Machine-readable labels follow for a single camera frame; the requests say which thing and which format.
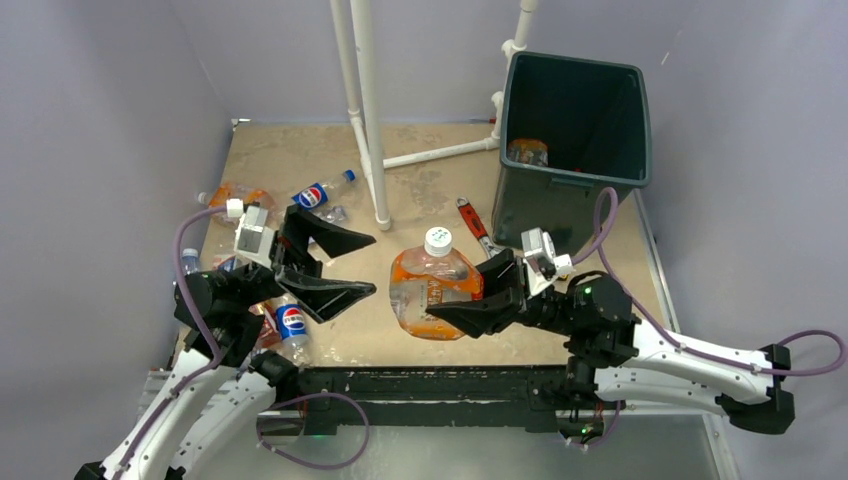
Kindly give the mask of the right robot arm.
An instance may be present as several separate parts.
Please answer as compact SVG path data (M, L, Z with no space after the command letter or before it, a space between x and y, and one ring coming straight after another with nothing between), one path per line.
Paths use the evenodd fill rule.
M512 324L566 337L564 378L530 388L546 404L567 410L630 400L676 404L766 435L785 433L795 419L794 396L782 387L782 372L791 366L784 346L721 347L657 327L633 313L632 296L603 271L577 275L560 292L557 276L573 270L567 255L502 252L478 269L483 298L432 305L427 314L473 338Z

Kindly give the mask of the red label squat bottle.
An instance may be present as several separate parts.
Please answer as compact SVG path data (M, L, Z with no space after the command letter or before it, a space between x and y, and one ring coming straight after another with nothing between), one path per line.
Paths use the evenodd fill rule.
M427 312L430 306L479 300L483 278L453 246L445 227L427 230L421 245L402 251L391 265L389 298L400 327L426 340L453 341L464 333Z

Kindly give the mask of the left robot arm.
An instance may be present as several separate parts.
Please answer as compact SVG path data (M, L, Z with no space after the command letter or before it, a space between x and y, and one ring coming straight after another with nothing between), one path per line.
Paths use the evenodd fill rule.
M185 350L131 432L104 459L83 465L79 478L189 479L262 412L335 399L332 392L305 393L299 366L256 350L264 320L252 307L289 295L315 320L334 319L376 288L324 278L308 245L336 258L374 238L297 205L277 229L267 226L267 212L256 203L230 199L219 212L237 220L234 250L245 264L177 278L174 315L190 330Z

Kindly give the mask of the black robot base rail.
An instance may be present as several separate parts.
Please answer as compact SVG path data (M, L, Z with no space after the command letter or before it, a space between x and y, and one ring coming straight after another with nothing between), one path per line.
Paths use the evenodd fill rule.
M308 435L340 426L514 427L597 437L619 401L592 369L565 365L309 367L268 370L271 410L294 410Z

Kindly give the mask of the orange juice bottle white cap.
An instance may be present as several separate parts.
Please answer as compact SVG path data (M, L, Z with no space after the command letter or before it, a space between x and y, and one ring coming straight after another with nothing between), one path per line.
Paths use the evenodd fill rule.
M547 167L548 146L541 140L517 138L507 144L507 159L525 165Z

